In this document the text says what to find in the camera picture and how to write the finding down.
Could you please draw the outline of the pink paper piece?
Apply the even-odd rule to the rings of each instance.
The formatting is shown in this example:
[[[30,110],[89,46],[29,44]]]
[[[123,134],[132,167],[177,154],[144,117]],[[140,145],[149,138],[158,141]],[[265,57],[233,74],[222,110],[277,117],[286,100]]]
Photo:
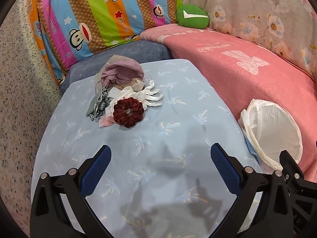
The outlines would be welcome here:
[[[113,119],[113,117],[107,117],[107,116],[101,116],[100,120],[99,120],[99,127],[109,127],[109,126],[113,126],[115,125],[116,122]]]

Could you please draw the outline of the grey floral blanket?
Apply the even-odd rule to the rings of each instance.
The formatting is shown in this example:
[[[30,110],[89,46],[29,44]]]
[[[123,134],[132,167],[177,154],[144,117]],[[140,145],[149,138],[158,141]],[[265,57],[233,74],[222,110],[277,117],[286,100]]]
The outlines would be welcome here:
[[[308,0],[183,0],[210,28],[263,46],[316,78],[316,12]]]

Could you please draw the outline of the light blue palm cloth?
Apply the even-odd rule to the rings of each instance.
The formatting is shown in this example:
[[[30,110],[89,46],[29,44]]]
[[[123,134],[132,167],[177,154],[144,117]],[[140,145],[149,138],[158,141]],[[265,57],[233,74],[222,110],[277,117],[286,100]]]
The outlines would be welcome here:
[[[235,196],[210,157],[219,143],[244,166],[260,171],[227,105],[200,71],[178,59],[143,64],[162,105],[132,128],[101,128],[87,117],[94,78],[70,84],[44,132],[32,188],[44,172],[78,168],[102,145],[111,162],[88,203],[115,237],[208,237]]]

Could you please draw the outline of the pink fleece blanket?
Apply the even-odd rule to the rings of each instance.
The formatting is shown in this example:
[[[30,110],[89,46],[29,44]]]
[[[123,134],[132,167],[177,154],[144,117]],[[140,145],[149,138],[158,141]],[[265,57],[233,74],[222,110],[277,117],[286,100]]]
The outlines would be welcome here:
[[[289,112],[303,139],[300,168],[307,180],[316,181],[316,84],[304,71],[259,45],[211,29],[169,24],[147,29],[140,38],[191,61],[236,118],[253,99]]]

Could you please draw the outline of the dark blue cushion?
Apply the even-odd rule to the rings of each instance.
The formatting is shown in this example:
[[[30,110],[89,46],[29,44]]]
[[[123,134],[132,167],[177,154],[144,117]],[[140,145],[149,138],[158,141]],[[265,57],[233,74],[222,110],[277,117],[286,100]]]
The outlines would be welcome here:
[[[117,63],[135,60],[141,64],[172,58],[170,49],[165,45],[147,40],[129,42],[95,54],[74,64],[61,85],[61,92],[65,92],[70,84],[99,73],[107,62]]]

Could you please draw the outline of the white lined trash bin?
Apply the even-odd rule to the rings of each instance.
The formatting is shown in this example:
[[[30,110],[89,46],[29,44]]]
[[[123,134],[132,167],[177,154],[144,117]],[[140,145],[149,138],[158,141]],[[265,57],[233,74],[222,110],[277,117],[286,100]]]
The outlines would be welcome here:
[[[279,155],[284,150],[296,163],[300,162],[303,155],[301,131],[292,115],[278,104],[252,99],[241,111],[238,123],[250,153],[264,173],[282,170]]]

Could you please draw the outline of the dark red velvet scrunchie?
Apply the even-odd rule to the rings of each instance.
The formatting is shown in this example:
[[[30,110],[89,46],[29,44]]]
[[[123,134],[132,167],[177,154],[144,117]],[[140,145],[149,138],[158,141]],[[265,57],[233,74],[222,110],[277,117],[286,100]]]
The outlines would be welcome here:
[[[145,111],[142,102],[132,97],[118,100],[113,109],[113,120],[126,128],[131,128],[139,123],[143,119]]]

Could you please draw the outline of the colourful monkey print pillow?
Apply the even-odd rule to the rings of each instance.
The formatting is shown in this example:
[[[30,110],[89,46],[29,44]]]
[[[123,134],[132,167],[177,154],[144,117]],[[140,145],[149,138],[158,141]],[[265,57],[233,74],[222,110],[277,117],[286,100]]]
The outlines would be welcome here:
[[[71,67],[146,29],[176,22],[182,0],[27,0],[35,39],[55,82]]]

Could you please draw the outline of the purple bag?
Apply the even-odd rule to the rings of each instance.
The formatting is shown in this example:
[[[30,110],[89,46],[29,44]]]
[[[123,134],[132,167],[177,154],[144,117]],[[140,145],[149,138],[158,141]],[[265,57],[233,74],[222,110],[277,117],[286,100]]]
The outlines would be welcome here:
[[[95,94],[100,93],[102,88],[129,84],[134,79],[143,80],[144,76],[143,68],[137,61],[122,55],[113,55],[95,75]]]

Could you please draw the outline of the green checkmark cushion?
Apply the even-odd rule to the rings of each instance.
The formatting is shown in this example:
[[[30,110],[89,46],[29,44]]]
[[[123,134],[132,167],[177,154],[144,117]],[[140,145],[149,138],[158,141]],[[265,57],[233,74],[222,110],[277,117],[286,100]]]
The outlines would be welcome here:
[[[176,12],[178,25],[203,30],[209,25],[208,14],[195,5],[181,5]]]

